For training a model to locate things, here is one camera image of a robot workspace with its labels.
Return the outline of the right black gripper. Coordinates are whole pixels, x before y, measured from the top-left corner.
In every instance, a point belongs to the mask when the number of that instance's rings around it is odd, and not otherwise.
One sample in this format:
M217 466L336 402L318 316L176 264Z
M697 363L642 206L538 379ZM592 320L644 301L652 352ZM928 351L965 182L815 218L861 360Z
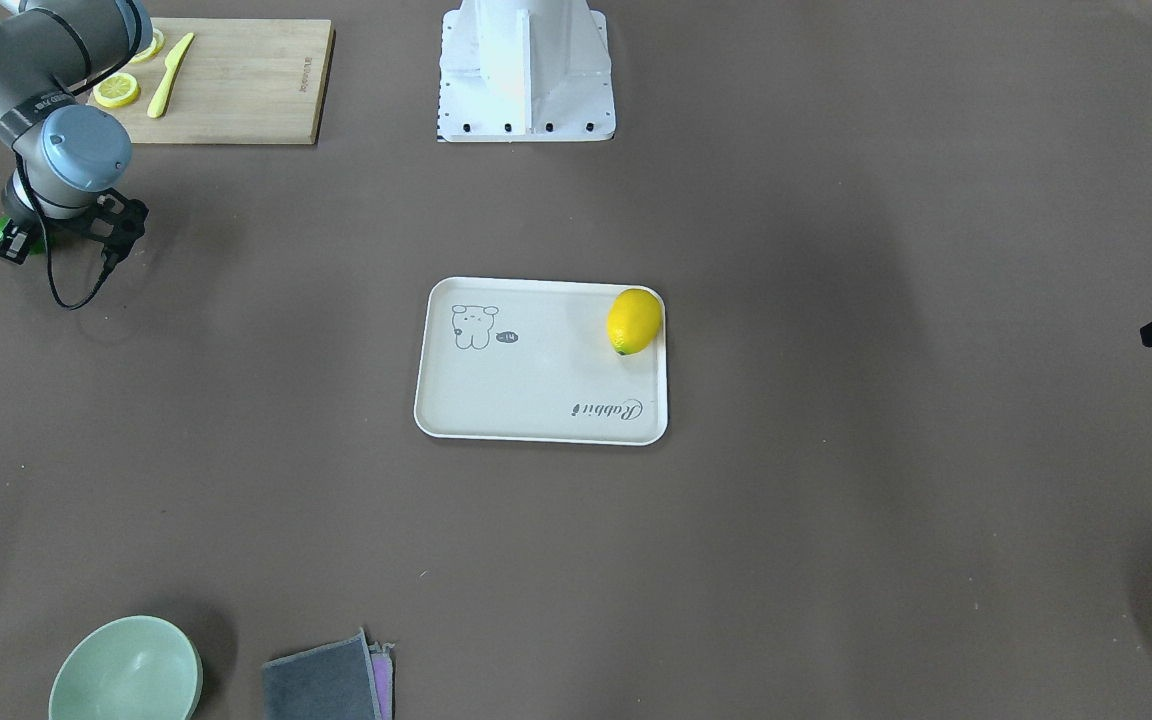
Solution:
M41 238L45 252L88 240L103 245L104 266L113 270L128 258L134 243L145 236L147 205L115 190L97 194L91 200L83 209L68 209L51 204L40 194L28 200L24 190L6 188L3 215L14 220L15 229L6 232L0 259L17 265L26 262L33 256L28 255L28 247L36 238Z

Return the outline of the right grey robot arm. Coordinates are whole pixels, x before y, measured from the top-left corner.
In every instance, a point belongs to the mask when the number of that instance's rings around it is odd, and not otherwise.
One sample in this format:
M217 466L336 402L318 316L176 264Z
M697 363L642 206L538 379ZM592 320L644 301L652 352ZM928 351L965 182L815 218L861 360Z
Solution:
M0 18L0 141L15 154L3 188L0 258L23 263L50 234L103 245L106 272L145 233L147 209L116 192L131 137L79 101L147 50L141 1L9 1Z

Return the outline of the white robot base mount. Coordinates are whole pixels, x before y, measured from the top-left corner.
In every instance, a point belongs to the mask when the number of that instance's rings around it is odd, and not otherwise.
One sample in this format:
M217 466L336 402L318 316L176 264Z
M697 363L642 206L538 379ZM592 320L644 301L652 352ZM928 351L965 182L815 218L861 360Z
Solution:
M435 141L611 141L608 23L585 1L462 1L442 17Z

